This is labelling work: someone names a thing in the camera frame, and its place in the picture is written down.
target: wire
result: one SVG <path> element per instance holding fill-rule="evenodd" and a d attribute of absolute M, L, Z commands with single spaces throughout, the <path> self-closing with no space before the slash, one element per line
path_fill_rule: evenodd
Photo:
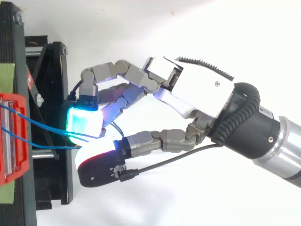
<path fill-rule="evenodd" d="M 121 134 L 122 137 L 124 137 L 122 129 L 115 122 L 111 122 L 111 125 Z"/>
<path fill-rule="evenodd" d="M 76 100 L 76 90 L 79 88 L 79 86 L 83 83 L 82 80 L 80 80 L 75 87 L 73 88 L 73 90 L 70 92 L 70 94 L 67 96 L 67 100 Z"/>
<path fill-rule="evenodd" d="M 191 154 L 194 154 L 196 152 L 203 151 L 203 150 L 206 150 L 206 149 L 214 148 L 214 147 L 219 147 L 219 146 L 216 145 L 216 144 L 214 144 L 214 145 L 206 145 L 206 146 L 203 146 L 203 147 L 199 147 L 199 148 L 193 149 L 192 151 L 189 151 L 189 152 L 186 152 L 184 154 L 178 155 L 178 156 L 176 156 L 174 158 L 171 158 L 171 159 L 168 159 L 168 160 L 156 163 L 154 165 L 151 165 L 151 166 L 148 166 L 148 167 L 145 167 L 145 168 L 142 168 L 142 169 L 139 169 L 139 173 L 143 173 L 143 172 L 146 172 L 146 171 L 149 171 L 149 170 L 153 170 L 153 169 L 155 169 L 157 167 L 164 166 L 164 165 L 169 164 L 171 162 L 174 162 L 176 160 L 182 159 L 182 158 L 184 158 L 184 157 L 186 157 L 188 155 L 191 155 Z"/>
<path fill-rule="evenodd" d="M 81 148 L 81 146 L 70 147 L 70 146 L 43 146 L 43 145 L 37 145 L 37 144 L 35 144 L 35 143 L 33 143 L 33 142 L 29 141 L 29 140 L 26 140 L 26 139 L 24 139 L 22 137 L 17 136 L 16 134 L 8 131 L 7 129 L 5 129 L 2 126 L 1 126 L 1 129 L 4 132 L 8 133 L 9 135 L 11 135 L 11 136 L 13 136 L 13 137 L 15 137 L 17 139 L 20 139 L 20 140 L 24 141 L 25 143 L 27 143 L 27 144 L 29 144 L 31 146 L 37 147 L 37 148 L 42 148 L 42 149 L 80 149 Z"/>
<path fill-rule="evenodd" d="M 67 136 L 69 137 L 70 134 L 74 134 L 74 135 L 78 135 L 78 136 L 82 136 L 82 137 L 89 137 L 89 138 L 94 138 L 94 139 L 98 139 L 98 137 L 94 137 L 94 136 L 90 136 L 90 135 L 87 135 L 87 134 L 82 134 L 82 133 L 76 133 L 76 132 L 71 132 L 71 131 L 66 131 L 66 130 L 63 130 L 63 129 L 56 129 L 56 128 L 53 128 L 53 127 L 50 127 L 50 126 L 47 126 L 47 125 L 44 125 L 42 123 L 39 123 L 35 120 L 32 120 L 28 117 L 26 117 L 25 115 L 17 112 L 16 110 L 10 108 L 10 107 L 6 107 L 6 106 L 3 106 L 3 105 L 0 105 L 0 107 L 4 108 L 4 109 L 7 109 L 13 113 L 15 113 L 16 115 L 20 116 L 21 118 L 27 120 L 27 121 L 30 121 L 32 124 L 38 126 L 38 127 L 41 127 L 43 129 L 46 129 L 46 130 L 49 130 L 51 132 L 54 132 L 54 133 L 57 133 L 57 134 L 60 134 L 60 135 L 63 135 L 63 136 Z"/>

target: coiled black cable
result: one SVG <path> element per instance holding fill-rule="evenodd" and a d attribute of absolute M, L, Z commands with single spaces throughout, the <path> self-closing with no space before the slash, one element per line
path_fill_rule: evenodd
<path fill-rule="evenodd" d="M 232 77 L 231 75 L 227 74 L 226 72 L 223 72 L 222 70 L 218 69 L 216 66 L 211 65 L 203 60 L 195 60 L 195 59 L 190 59 L 190 58 L 185 58 L 185 57 L 179 57 L 177 60 L 180 62 L 184 62 L 184 63 L 189 63 L 189 64 L 200 65 L 200 66 L 206 67 L 230 81 L 233 81 L 233 79 L 234 79 L 234 77 Z"/>
<path fill-rule="evenodd" d="M 246 103 L 227 119 L 222 120 L 212 134 L 211 141 L 218 146 L 223 146 L 228 137 L 256 111 L 260 104 L 260 96 L 256 87 L 240 82 L 234 84 L 234 90 L 246 96 Z"/>

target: metal rod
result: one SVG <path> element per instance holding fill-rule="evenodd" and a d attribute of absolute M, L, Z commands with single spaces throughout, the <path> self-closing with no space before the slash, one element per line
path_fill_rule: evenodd
<path fill-rule="evenodd" d="M 32 158 L 50 159 L 50 158 L 54 158 L 54 155 L 51 149 L 36 149 L 32 151 Z"/>
<path fill-rule="evenodd" d="M 27 57 L 38 57 L 41 54 L 43 47 L 26 47 L 25 55 Z"/>

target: blue cable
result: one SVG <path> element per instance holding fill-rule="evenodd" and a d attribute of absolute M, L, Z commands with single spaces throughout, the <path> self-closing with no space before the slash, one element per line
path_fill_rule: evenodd
<path fill-rule="evenodd" d="M 34 124 L 34 125 L 36 125 L 36 126 L 38 126 L 38 127 L 41 127 L 41 128 L 43 128 L 43 129 L 49 130 L 49 131 L 51 131 L 51 132 L 54 132 L 54 133 L 57 133 L 57 134 L 60 134 L 60 135 L 63 135 L 63 136 L 68 136 L 68 137 L 69 137 L 70 134 L 74 134 L 74 135 L 78 135 L 78 136 L 90 137 L 90 138 L 98 139 L 98 137 L 90 136 L 90 135 L 87 135 L 87 134 L 76 133 L 76 132 L 71 132 L 71 131 L 68 132 L 68 131 L 63 130 L 63 129 L 56 129 L 56 128 L 53 128 L 53 127 L 44 125 L 44 124 L 42 124 L 42 123 L 39 123 L 39 122 L 37 122 L 37 121 L 35 121 L 35 120 L 32 120 L 32 119 L 26 117 L 25 115 L 23 115 L 23 114 L 17 112 L 16 110 L 14 110 L 14 109 L 12 109 L 12 108 L 10 108 L 10 107 L 6 107 L 6 106 L 4 106 L 4 105 L 0 105 L 0 107 L 2 107 L 2 108 L 4 108 L 4 109 L 7 109 L 7 110 L 9 110 L 9 111 L 11 111 L 11 112 L 13 112 L 13 113 L 15 113 L 16 115 L 20 116 L 21 118 L 26 119 L 27 121 L 30 121 L 32 124 Z"/>
<path fill-rule="evenodd" d="M 8 133 L 9 135 L 11 135 L 11 136 L 13 136 L 17 139 L 20 139 L 20 140 L 24 141 L 25 143 L 28 143 L 29 145 L 37 147 L 37 148 L 43 148 L 43 149 L 80 149 L 81 148 L 81 146 L 70 147 L 70 146 L 42 146 L 42 145 L 37 145 L 33 142 L 30 142 L 29 140 L 25 140 L 24 138 L 17 136 L 16 134 L 8 131 L 7 129 L 3 128 L 2 126 L 1 126 L 1 129 L 4 132 Z"/>

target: white backdrop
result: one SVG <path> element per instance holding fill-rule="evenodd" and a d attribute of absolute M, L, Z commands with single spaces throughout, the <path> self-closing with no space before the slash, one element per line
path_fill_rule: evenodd
<path fill-rule="evenodd" d="M 253 84 L 261 105 L 301 124 L 299 0 L 14 3 L 24 9 L 26 35 L 46 34 L 50 42 L 68 47 L 69 89 L 84 68 L 100 63 L 126 59 L 143 66 L 157 55 L 201 58 L 235 76 L 235 82 Z M 188 122 L 149 96 L 116 123 L 131 135 L 185 129 Z M 119 138 L 109 127 L 108 136 Z M 141 168 L 172 156 L 156 151 L 127 165 Z M 73 181 L 72 203 L 53 202 L 52 210 L 38 211 L 39 226 L 301 225 L 301 189 L 226 148 L 197 153 L 124 183 L 84 188 L 76 170 Z"/>

